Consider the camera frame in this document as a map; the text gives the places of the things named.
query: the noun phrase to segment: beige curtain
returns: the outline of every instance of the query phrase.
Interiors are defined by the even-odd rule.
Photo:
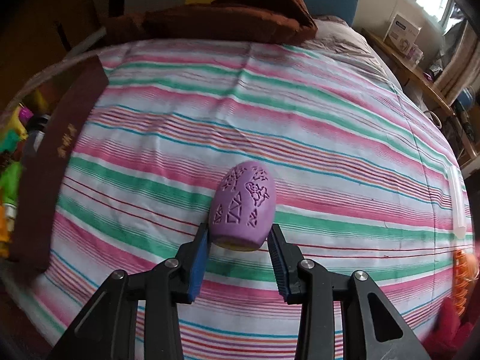
[[[480,75],[480,40],[467,23],[457,50],[435,86],[442,92],[448,105],[452,105],[460,92]]]

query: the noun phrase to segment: brown blanket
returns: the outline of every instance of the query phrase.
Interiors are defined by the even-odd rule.
[[[317,26],[303,0],[215,0],[107,19],[106,42],[189,38],[300,44]]]

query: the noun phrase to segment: engraved pattern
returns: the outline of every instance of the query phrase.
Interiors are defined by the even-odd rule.
[[[220,204],[217,208],[217,211],[215,211],[215,216],[213,218],[213,223],[221,223],[222,222],[222,215],[223,215],[223,208],[222,205]]]
[[[265,201],[265,199],[270,198],[267,193],[267,188],[263,186],[260,187],[258,184],[252,183],[251,181],[245,184],[245,188],[248,192],[250,192],[253,200],[255,200],[256,207],[260,207],[260,205]]]
[[[235,195],[229,205],[229,211],[226,213],[227,223],[240,223],[242,216],[242,196],[240,192]]]
[[[254,172],[254,174],[251,178],[253,181],[267,181],[268,180],[267,172],[264,171],[262,168],[260,168],[258,166],[252,166],[251,169]]]
[[[244,168],[243,166],[236,166],[235,168],[233,168],[232,171],[226,176],[225,180],[223,180],[222,185],[220,186],[220,188],[222,188],[222,191],[225,191],[227,188],[232,187],[232,192],[234,192],[237,189],[237,183],[240,176],[245,171],[246,168]]]
[[[257,216],[258,216],[258,212],[257,212],[257,209],[255,208],[250,213],[250,217],[248,218],[247,226],[257,227]]]

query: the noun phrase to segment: white plastic tube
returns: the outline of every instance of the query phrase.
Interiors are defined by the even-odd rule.
[[[465,200],[460,183],[460,172],[456,166],[451,166],[448,168],[447,176],[452,197],[453,233],[458,239],[464,239],[467,232],[467,218],[465,217]]]

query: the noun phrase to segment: bed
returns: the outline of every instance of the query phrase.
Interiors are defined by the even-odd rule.
[[[457,161],[359,34],[328,18],[318,26],[329,30],[302,47],[171,39],[95,52],[109,85],[64,175],[50,267],[31,287],[9,264],[0,271],[51,345],[111,271],[174,256],[223,175],[250,159],[275,178],[288,242],[328,270],[367,271],[418,337],[432,328],[451,252],[472,249],[467,204],[466,238],[452,233],[446,170]],[[199,297],[178,315],[186,359],[294,356],[300,308],[278,294],[266,244],[213,246]],[[339,307],[335,324],[341,359]]]

